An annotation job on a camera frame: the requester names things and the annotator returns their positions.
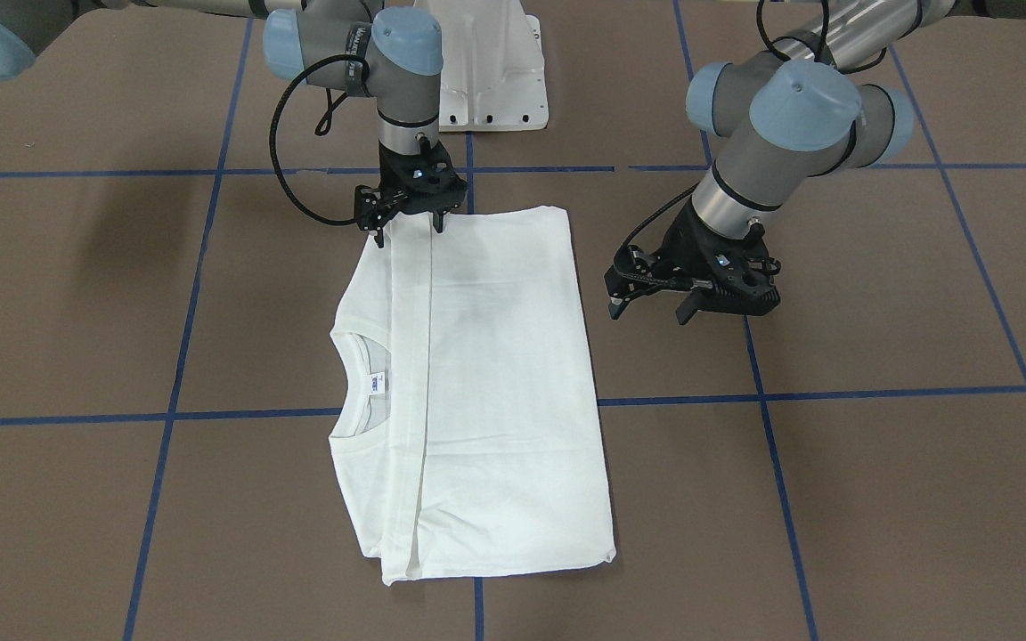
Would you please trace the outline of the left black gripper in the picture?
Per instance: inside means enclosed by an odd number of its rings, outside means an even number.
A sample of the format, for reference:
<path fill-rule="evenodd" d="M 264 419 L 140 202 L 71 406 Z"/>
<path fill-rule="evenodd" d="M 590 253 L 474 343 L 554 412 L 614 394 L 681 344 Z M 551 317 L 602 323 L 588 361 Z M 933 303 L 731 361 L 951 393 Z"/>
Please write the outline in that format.
<path fill-rule="evenodd" d="M 632 242 L 660 215 L 667 214 L 680 198 L 669 200 L 626 237 L 607 268 L 604 281 L 609 296 L 609 317 L 618 321 L 628 307 L 628 299 L 653 295 L 660 291 L 688 292 L 675 315 L 685 326 L 698 312 L 705 312 L 710 301 L 710 269 L 707 259 L 713 253 L 729 250 L 764 251 L 765 226 L 760 216 L 750 216 L 744 228 L 731 239 L 713 231 L 696 214 L 690 202 L 685 202 L 671 227 L 664 233 L 659 248 L 645 251 Z"/>

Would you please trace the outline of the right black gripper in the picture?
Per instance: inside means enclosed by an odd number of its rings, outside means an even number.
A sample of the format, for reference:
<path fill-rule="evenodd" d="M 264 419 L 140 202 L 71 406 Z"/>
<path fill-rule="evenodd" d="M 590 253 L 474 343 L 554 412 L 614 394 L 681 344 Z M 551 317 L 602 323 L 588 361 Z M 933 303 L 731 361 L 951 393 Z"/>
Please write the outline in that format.
<path fill-rule="evenodd" d="M 443 234 L 445 214 L 467 199 L 468 183 L 460 178 L 442 142 L 419 143 L 419 153 L 400 154 L 379 144 L 379 186 L 355 187 L 354 224 L 376 228 L 376 247 L 386 246 L 386 227 L 396 215 L 430 214 L 433 231 Z"/>

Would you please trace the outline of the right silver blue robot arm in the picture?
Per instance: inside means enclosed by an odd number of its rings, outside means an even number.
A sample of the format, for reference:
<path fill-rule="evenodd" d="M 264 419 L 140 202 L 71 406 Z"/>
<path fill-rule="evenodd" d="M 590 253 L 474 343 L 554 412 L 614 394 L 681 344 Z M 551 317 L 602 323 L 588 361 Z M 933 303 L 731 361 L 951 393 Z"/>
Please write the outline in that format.
<path fill-rule="evenodd" d="M 81 26 L 114 26 L 121 17 L 144 36 L 163 29 L 145 45 L 151 61 L 174 53 L 200 66 L 211 62 L 200 45 L 222 53 L 231 26 L 260 28 L 265 65 L 282 81 L 268 126 L 270 170 L 302 215 L 357 228 L 384 247 L 407 216 L 439 234 L 467 199 L 467 181 L 440 138 L 444 33 L 428 9 L 388 1 L 0 1 L 0 81 L 32 69 Z M 282 119 L 297 90 L 308 88 L 326 99 L 318 137 L 331 133 L 345 102 L 374 104 L 376 181 L 355 187 L 347 215 L 319 214 L 302 202 L 282 166 Z"/>

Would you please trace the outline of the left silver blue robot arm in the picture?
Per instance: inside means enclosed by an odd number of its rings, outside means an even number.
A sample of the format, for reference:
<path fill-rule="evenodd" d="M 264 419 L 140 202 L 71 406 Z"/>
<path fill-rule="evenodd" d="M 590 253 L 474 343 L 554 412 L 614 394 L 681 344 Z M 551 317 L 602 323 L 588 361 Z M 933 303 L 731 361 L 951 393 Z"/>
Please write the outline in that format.
<path fill-rule="evenodd" d="M 697 186 L 645 252 L 623 240 L 604 283 L 609 315 L 638 297 L 683 292 L 680 324 L 698 312 L 762 316 L 780 304 L 764 235 L 810 177 L 887 161 L 907 146 L 915 112 L 901 91 L 855 85 L 851 74 L 884 59 L 889 45 L 946 17 L 1026 21 L 1026 1 L 824 1 L 821 16 L 781 37 L 757 29 L 749 61 L 698 69 L 687 92 L 696 129 L 725 139 Z"/>

